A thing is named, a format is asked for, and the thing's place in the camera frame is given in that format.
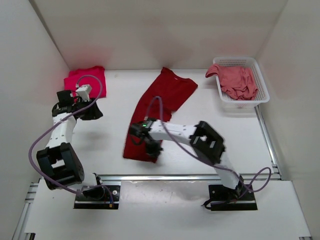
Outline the magenta t shirt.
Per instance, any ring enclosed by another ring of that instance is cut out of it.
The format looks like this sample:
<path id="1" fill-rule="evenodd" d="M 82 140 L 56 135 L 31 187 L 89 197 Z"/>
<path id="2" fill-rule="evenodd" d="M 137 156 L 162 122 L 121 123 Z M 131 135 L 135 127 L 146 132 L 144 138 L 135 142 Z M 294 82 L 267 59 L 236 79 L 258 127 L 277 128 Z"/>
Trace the magenta t shirt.
<path id="1" fill-rule="evenodd" d="M 83 68 L 70 71 L 68 77 L 66 77 L 63 80 L 64 90 L 75 91 L 77 81 L 80 79 L 80 77 L 85 75 L 92 75 L 100 80 L 102 84 L 102 92 L 99 97 L 105 98 L 107 96 L 107 85 L 105 78 L 105 68 L 103 66 L 94 66 L 90 68 Z M 92 87 L 92 90 L 89 94 L 90 98 L 96 98 L 100 92 L 100 84 L 93 77 L 87 76 L 82 78 L 78 85 L 82 86 L 87 84 L 89 84 Z"/>

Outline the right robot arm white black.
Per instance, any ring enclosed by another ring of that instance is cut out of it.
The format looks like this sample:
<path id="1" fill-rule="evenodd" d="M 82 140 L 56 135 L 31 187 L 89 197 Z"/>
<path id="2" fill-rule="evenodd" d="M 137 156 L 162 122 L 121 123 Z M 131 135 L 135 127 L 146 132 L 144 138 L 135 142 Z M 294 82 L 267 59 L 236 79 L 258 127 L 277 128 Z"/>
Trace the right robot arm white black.
<path id="1" fill-rule="evenodd" d="M 207 122 L 181 125 L 147 118 L 145 121 L 130 125 L 128 133 L 131 138 L 139 139 L 139 142 L 134 144 L 144 145 L 143 150 L 151 159 L 156 159 L 161 154 L 162 141 L 175 142 L 180 147 L 191 147 L 194 151 L 191 156 L 216 169 L 227 198 L 236 200 L 242 195 L 243 178 L 233 168 L 228 158 L 224 139 Z"/>

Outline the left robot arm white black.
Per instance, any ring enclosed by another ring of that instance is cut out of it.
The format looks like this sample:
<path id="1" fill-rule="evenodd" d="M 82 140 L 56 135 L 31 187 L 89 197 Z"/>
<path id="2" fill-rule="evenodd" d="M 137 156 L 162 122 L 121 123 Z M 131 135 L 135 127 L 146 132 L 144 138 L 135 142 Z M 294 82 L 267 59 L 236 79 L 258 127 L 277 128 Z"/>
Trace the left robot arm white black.
<path id="1" fill-rule="evenodd" d="M 72 137 L 77 120 L 91 121 L 103 116 L 95 98 L 90 97 L 91 87 L 87 84 L 77 90 L 58 91 L 56 103 L 52 110 L 52 120 L 55 128 L 44 149 L 36 153 L 36 160 L 50 190 L 62 186 L 79 194 L 87 189 L 87 194 L 93 200 L 100 200 L 105 194 L 105 188 L 96 183 L 96 177 L 85 176 L 74 148 Z"/>

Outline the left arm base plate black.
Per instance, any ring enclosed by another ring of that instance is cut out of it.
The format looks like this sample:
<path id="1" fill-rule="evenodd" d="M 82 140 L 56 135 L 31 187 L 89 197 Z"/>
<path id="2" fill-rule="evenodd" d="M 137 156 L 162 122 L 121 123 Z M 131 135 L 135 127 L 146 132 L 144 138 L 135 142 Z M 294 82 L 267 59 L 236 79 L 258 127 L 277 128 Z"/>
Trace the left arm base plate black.
<path id="1" fill-rule="evenodd" d="M 120 185 L 105 185 L 97 189 L 86 190 L 77 195 L 73 208 L 82 210 L 117 210 L 120 203 Z"/>

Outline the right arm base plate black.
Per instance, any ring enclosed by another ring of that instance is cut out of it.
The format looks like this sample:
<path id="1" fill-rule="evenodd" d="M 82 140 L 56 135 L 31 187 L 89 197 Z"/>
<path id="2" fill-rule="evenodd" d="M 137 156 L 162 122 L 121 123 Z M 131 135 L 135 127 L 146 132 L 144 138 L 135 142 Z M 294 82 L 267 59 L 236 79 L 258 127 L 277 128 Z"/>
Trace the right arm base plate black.
<path id="1" fill-rule="evenodd" d="M 221 184 L 211 184 L 208 186 L 209 199 L 202 206 L 214 211 L 257 211 L 258 206 L 253 192 L 245 188 L 236 196 L 232 189 Z"/>

